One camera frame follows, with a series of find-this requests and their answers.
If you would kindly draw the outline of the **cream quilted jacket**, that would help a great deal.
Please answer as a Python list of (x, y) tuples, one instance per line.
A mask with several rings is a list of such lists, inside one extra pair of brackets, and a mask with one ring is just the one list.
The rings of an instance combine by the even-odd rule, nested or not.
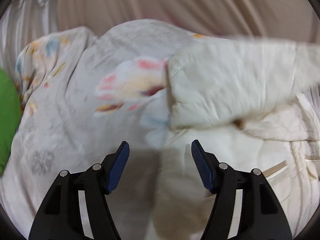
[(274, 38), (196, 38), (168, 61), (170, 130), (153, 225), (160, 239), (199, 239), (215, 197), (191, 142), (236, 170), (262, 171), (294, 236), (319, 204), (319, 45)]

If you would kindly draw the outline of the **grey floral blanket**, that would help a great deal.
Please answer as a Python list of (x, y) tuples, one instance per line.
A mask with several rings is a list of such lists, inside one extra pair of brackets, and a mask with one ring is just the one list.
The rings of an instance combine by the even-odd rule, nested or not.
[(24, 112), (1, 177), (1, 205), (24, 237), (60, 171), (84, 171), (126, 141), (130, 156), (108, 205), (122, 239), (147, 239), (169, 131), (166, 62), (198, 39), (137, 20), (102, 37), (85, 27), (52, 33), (20, 52), (15, 81)]

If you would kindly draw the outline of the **green cloth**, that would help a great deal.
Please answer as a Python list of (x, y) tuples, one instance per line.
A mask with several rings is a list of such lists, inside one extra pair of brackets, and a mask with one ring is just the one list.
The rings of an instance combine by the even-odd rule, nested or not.
[(2, 69), (0, 93), (1, 174), (3, 174), (10, 156), (12, 140), (21, 121), (21, 109), (16, 87)]

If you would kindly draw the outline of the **white sheer curtain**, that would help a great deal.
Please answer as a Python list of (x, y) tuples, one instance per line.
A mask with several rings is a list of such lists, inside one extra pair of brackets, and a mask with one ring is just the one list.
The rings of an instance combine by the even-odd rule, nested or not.
[(16, 59), (31, 41), (58, 31), (57, 0), (1, 2), (1, 68), (13, 76)]

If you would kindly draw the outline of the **beige curtain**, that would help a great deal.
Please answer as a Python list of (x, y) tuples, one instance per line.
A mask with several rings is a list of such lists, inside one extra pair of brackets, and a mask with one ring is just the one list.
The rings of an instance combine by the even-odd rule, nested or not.
[(154, 19), (203, 35), (243, 34), (319, 42), (308, 0), (58, 0), (62, 30), (87, 26), (101, 36), (124, 22)]

